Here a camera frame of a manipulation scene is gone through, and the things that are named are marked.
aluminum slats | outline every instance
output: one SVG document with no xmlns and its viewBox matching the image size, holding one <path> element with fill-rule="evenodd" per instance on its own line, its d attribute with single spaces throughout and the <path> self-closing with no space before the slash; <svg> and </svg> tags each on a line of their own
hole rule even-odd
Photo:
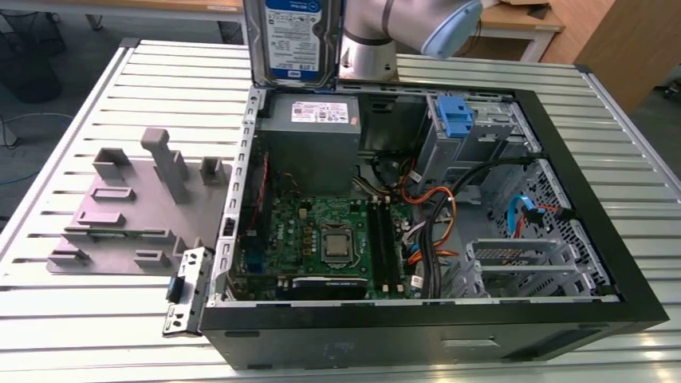
<svg viewBox="0 0 681 383">
<path fill-rule="evenodd" d="M 103 146 L 149 158 L 145 126 L 167 128 L 188 161 L 233 156 L 251 76 L 244 47 L 143 41 L 81 111 L 72 143 L 45 171 L 3 260 L 0 381 L 239 378 L 207 339 L 160 336 L 168 278 L 52 275 L 45 260 L 92 181 Z M 681 381 L 681 204 L 658 165 L 569 65 L 398 59 L 404 81 L 534 90 L 672 320 L 548 363 L 253 372 L 263 381 Z"/>
</svg>

hard drive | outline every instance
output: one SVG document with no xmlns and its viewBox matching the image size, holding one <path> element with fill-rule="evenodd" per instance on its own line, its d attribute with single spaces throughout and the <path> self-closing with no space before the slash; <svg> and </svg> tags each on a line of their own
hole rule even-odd
<svg viewBox="0 0 681 383">
<path fill-rule="evenodd" d="M 255 85 L 333 89 L 343 0 L 248 1 L 244 11 Z"/>
</svg>

floor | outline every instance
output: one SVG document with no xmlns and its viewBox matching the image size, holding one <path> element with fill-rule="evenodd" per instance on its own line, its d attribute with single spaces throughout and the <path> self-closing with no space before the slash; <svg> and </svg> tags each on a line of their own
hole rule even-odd
<svg viewBox="0 0 681 383">
<path fill-rule="evenodd" d="M 89 29 L 84 15 L 61 14 L 60 30 L 68 51 L 51 59 L 52 66 L 64 83 L 61 96 L 40 105 L 16 101 L 0 87 L 0 116 L 9 119 L 25 113 L 64 113 L 75 116 L 125 37 L 153 40 L 220 42 L 216 22 L 177 21 L 107 16 L 104 29 Z M 681 175 L 681 101 L 662 99 L 656 91 L 644 105 L 632 113 L 632 119 L 652 142 L 677 175 Z M 21 137 L 21 145 L 12 151 L 0 147 L 0 228 L 3 217 L 11 216 L 28 191 L 32 179 L 3 185 L 40 170 L 69 124 L 61 116 L 33 116 L 8 126 Z"/>
</svg>

power supply label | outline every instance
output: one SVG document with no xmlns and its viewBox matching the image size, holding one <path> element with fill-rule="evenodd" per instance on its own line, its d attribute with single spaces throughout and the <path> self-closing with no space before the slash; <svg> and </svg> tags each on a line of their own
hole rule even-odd
<svg viewBox="0 0 681 383">
<path fill-rule="evenodd" d="M 343 102 L 296 102 L 291 112 L 291 121 L 348 124 L 348 104 Z"/>
</svg>

ram slot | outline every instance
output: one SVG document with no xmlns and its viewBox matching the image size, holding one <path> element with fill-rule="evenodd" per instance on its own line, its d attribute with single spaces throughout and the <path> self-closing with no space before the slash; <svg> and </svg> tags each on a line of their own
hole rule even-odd
<svg viewBox="0 0 681 383">
<path fill-rule="evenodd" d="M 385 265 L 386 282 L 390 290 L 400 292 L 400 271 L 397 249 L 394 247 L 394 227 L 390 216 L 390 205 L 378 206 L 378 222 L 381 226 L 382 262 Z"/>
<path fill-rule="evenodd" d="M 372 249 L 373 286 L 377 291 L 388 291 L 388 268 L 382 257 L 382 229 L 378 218 L 380 205 L 369 203 L 366 224 L 369 229 L 369 247 Z"/>
</svg>

